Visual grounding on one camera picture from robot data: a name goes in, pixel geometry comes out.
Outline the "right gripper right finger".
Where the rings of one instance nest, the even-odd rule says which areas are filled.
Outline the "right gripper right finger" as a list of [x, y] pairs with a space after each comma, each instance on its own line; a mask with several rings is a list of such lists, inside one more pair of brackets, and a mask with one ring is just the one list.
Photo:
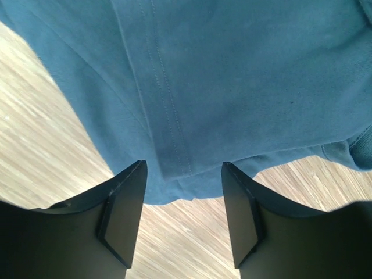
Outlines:
[[227, 162], [221, 179], [241, 278], [371, 277], [371, 202], [323, 212], [272, 191]]

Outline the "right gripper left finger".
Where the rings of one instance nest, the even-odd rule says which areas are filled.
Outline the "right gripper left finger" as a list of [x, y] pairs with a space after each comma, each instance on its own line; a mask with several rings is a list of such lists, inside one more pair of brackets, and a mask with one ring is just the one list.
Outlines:
[[124, 278], [133, 263], [147, 174], [139, 160], [46, 209], [1, 202], [1, 277]]

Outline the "blue-grey t-shirt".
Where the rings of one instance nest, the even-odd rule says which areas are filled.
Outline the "blue-grey t-shirt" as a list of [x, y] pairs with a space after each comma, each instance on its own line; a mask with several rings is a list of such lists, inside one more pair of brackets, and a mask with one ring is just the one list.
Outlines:
[[145, 203], [222, 195], [308, 156], [371, 170], [370, 1], [2, 1], [111, 171]]

